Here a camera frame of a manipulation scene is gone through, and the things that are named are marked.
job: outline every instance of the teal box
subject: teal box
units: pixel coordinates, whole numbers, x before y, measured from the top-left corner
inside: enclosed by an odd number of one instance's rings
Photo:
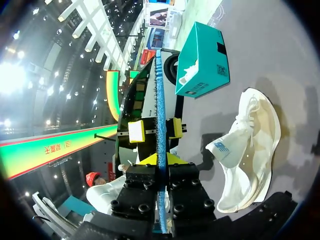
[[[182,85],[179,79],[196,60],[197,74]],[[229,82],[227,51],[221,31],[195,22],[178,57],[175,94],[196,98]]]

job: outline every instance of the red hard hat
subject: red hard hat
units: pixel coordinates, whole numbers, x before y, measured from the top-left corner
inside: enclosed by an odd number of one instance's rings
[[[85,180],[89,187],[92,187],[94,185],[94,180],[97,176],[99,177],[101,176],[101,174],[99,172],[90,172],[85,175]]]

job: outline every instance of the yellow block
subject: yellow block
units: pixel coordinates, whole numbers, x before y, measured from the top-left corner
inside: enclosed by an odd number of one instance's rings
[[[130,143],[143,143],[145,141],[145,127],[142,120],[129,122],[128,131]]]
[[[174,129],[174,136],[169,137],[169,139],[180,139],[184,136],[182,132],[182,123],[181,118],[173,118],[173,129]]]
[[[168,159],[168,164],[169,165],[173,165],[173,164],[188,164],[186,161],[180,159],[179,157],[177,157],[176,155],[173,155],[169,152],[166,153],[166,157]],[[150,165],[156,165],[157,164],[157,154],[153,154],[149,157],[147,157],[145,160],[141,161],[139,163],[139,165],[146,165],[146,164],[150,164]]]

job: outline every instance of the rubber wheel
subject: rubber wheel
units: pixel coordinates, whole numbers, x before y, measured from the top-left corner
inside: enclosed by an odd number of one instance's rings
[[[179,53],[173,54],[168,57],[163,65],[163,71],[166,78],[173,84],[176,85],[178,68],[175,65],[178,62]]]

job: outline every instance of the blue brush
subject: blue brush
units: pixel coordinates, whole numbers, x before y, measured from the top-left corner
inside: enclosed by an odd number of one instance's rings
[[[162,73],[161,51],[157,50],[155,53],[155,92],[156,92],[156,116],[157,116],[157,166],[161,177],[161,185],[158,194],[158,211],[161,231],[163,234],[167,233],[167,220],[166,220],[166,106],[165,106],[165,90],[164,79]]]

